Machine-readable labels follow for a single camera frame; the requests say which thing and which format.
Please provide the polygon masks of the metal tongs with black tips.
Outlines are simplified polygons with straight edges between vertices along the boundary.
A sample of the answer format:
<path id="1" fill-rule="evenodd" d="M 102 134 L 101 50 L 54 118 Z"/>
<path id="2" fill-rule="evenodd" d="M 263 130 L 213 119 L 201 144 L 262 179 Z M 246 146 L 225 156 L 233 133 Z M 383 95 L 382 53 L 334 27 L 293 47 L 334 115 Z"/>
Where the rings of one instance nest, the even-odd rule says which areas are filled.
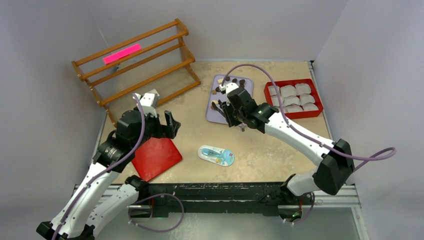
<path id="1" fill-rule="evenodd" d="M 218 112 L 221 116 L 223 116 L 222 115 L 222 110 L 220 109 L 220 106 L 219 106 L 219 103 L 227 103 L 226 101 L 220 101 L 220 100 L 212 100 L 211 101 L 211 104 L 210 104 L 210 107 L 214 110 L 214 111 L 216 111 L 216 112 Z"/>

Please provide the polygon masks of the red box lid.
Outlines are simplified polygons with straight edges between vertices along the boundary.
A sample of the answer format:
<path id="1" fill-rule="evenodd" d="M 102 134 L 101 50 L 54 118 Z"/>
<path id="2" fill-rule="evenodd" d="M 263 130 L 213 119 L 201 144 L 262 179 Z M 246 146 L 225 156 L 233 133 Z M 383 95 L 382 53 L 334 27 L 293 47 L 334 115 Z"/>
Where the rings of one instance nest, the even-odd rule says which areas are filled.
<path id="1" fill-rule="evenodd" d="M 169 138 L 150 138 L 136 151 L 131 161 L 139 177 L 149 182 L 183 160 Z"/>

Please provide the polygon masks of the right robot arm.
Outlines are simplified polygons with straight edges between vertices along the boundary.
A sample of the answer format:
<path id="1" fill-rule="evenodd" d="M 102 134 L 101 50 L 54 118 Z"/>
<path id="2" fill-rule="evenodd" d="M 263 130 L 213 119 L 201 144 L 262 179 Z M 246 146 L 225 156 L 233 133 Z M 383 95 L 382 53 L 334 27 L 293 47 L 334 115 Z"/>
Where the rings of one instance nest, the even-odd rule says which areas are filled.
<path id="1" fill-rule="evenodd" d="M 280 187 L 280 196 L 288 204 L 294 203 L 304 194 L 323 191 L 336 195 L 354 171 L 350 145 L 340 139 L 337 142 L 314 134 L 289 120 L 281 110 L 264 102 L 258 105 L 246 89 L 235 83 L 218 88 L 225 95 L 219 101 L 229 127 L 240 124 L 275 137 L 306 156 L 316 168 L 302 174 L 292 174 Z M 339 155 L 331 148 L 342 153 Z"/>

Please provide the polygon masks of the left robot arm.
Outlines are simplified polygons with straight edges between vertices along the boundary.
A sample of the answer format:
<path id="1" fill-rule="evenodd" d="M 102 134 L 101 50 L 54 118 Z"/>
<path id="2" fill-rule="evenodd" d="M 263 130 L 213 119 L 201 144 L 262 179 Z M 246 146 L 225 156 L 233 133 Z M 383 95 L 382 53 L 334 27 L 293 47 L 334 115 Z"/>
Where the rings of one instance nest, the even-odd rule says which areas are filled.
<path id="1" fill-rule="evenodd" d="M 174 139 L 181 123 L 170 111 L 162 125 L 156 113 L 128 110 L 100 144 L 83 182 L 63 210 L 51 221 L 41 222 L 36 232 L 46 240 L 93 240 L 123 208 L 142 205 L 152 199 L 149 184 L 136 175 L 125 180 L 121 189 L 103 204 L 99 200 L 110 184 L 135 158 L 135 151 L 151 138 Z"/>

